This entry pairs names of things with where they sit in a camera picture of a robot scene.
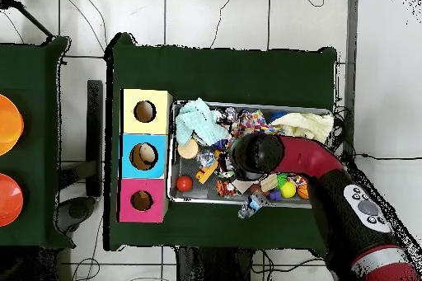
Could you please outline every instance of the yellow ball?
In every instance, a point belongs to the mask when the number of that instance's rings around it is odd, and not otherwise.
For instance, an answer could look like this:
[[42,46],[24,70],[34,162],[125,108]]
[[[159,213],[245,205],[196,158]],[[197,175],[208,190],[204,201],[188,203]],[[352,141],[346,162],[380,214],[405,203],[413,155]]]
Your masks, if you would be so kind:
[[296,194],[296,185],[287,181],[281,186],[281,196],[285,199],[290,199]]

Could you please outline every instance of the pink box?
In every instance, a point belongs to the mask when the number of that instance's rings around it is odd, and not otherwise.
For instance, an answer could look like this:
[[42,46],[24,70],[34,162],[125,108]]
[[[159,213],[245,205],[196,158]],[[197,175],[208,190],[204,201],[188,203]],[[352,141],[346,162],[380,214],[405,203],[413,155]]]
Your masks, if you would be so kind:
[[[151,208],[139,211],[132,205],[132,195],[143,190],[152,198]],[[167,211],[166,182],[163,179],[123,178],[120,191],[119,222],[161,223]]]

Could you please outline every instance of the green table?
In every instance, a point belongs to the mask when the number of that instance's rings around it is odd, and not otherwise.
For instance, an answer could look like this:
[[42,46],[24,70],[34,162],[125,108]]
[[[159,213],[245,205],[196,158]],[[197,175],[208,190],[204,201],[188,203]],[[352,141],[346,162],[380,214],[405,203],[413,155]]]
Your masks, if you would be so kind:
[[41,46],[0,44],[0,93],[12,100],[25,122],[16,146],[0,156],[0,172],[22,188],[18,219],[0,227],[1,246],[72,247],[54,227],[58,177],[57,76],[68,39]]
[[[336,51],[187,49],[135,46],[118,34],[108,46],[105,159],[118,157],[121,88],[167,90],[174,100],[289,105],[332,109]],[[235,246],[314,249],[324,246],[309,208],[263,208],[241,220],[238,206],[170,203],[164,223],[115,219],[118,161],[105,177],[105,248],[121,245]]]

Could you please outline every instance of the orange plate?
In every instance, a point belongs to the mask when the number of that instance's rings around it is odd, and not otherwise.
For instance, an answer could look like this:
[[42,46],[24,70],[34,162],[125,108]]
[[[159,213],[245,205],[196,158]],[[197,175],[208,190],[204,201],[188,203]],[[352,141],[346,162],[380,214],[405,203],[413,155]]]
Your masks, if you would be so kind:
[[10,99],[0,95],[0,155],[15,146],[22,132],[21,113]]
[[17,219],[22,206],[21,187],[11,177],[0,173],[0,227]]

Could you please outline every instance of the yellow cloth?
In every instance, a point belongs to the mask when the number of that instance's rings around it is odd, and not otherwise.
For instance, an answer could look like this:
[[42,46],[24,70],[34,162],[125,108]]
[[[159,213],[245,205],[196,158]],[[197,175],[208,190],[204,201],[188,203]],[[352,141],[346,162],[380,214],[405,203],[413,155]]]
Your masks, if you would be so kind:
[[271,125],[281,126],[286,136],[315,139],[324,143],[334,125],[331,115],[289,113],[275,119]]

